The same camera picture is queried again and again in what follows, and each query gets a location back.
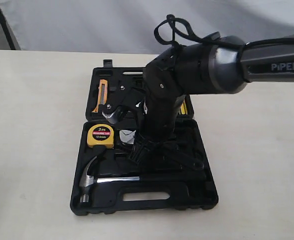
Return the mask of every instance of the white backdrop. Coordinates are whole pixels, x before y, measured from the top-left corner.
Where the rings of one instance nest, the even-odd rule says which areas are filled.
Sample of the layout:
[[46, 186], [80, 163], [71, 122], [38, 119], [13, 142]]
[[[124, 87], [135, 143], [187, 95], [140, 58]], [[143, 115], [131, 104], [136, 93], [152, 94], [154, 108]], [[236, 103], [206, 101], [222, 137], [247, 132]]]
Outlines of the white backdrop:
[[167, 14], [188, 20], [200, 37], [294, 34], [294, 0], [0, 0], [0, 7], [22, 50], [157, 54], [165, 47], [153, 30]]

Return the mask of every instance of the white table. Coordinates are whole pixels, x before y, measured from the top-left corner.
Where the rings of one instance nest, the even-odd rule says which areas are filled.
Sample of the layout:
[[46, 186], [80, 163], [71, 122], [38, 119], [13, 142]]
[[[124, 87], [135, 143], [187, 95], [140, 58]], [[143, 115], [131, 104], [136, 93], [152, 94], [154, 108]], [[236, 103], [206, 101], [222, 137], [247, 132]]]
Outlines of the white table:
[[0, 51], [0, 240], [294, 240], [294, 83], [192, 97], [214, 209], [71, 212], [92, 69], [153, 57]]

